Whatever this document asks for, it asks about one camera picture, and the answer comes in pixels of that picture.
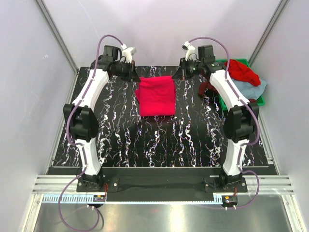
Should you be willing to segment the pink t shirt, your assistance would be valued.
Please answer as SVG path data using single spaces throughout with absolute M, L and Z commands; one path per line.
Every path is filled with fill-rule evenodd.
M 176 87 L 171 76 L 141 77 L 135 94 L 141 117 L 175 115 Z

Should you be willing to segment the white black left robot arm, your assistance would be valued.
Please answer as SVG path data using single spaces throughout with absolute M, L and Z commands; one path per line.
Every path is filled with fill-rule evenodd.
M 88 79 L 77 98 L 63 107 L 68 143 L 79 149 L 82 160 L 78 184 L 86 189 L 100 191 L 107 186 L 96 149 L 99 123 L 94 114 L 95 105 L 111 77 L 126 82 L 140 81 L 133 60 L 135 53 L 134 47 L 104 46 L 103 54 L 91 64 Z

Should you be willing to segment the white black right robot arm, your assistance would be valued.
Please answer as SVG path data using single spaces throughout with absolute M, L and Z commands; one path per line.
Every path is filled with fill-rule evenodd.
M 233 191 L 241 187 L 244 174 L 242 160 L 245 149 L 250 144 L 250 138 L 260 135 L 259 105 L 250 102 L 236 87 L 228 72 L 230 60 L 216 61 L 212 45 L 195 48 L 189 42 L 185 42 L 182 48 L 185 57 L 181 58 L 180 67 L 173 78 L 188 79 L 198 74 L 204 76 L 217 90 L 228 110 L 224 122 L 224 134 L 228 139 L 225 161 L 219 177 L 213 182 L 206 182 L 206 186 Z

